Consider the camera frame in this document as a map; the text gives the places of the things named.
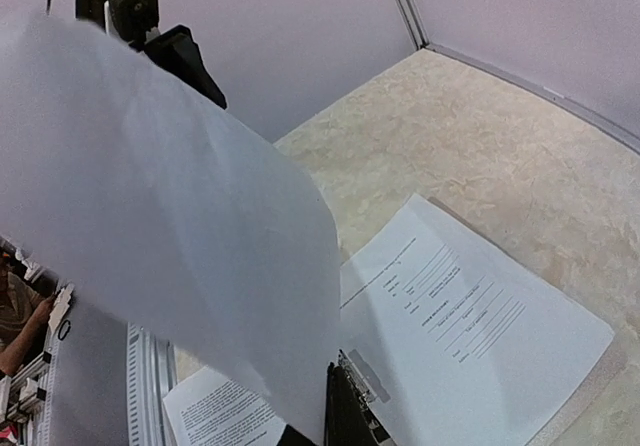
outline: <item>white partition wall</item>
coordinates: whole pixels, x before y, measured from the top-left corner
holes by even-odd
[[[527,86],[640,146],[640,0],[415,2],[435,50],[444,46],[533,83]]]
[[[0,17],[44,4],[0,0]],[[160,0],[160,18],[192,29],[231,113],[268,140],[414,51],[395,0]]]

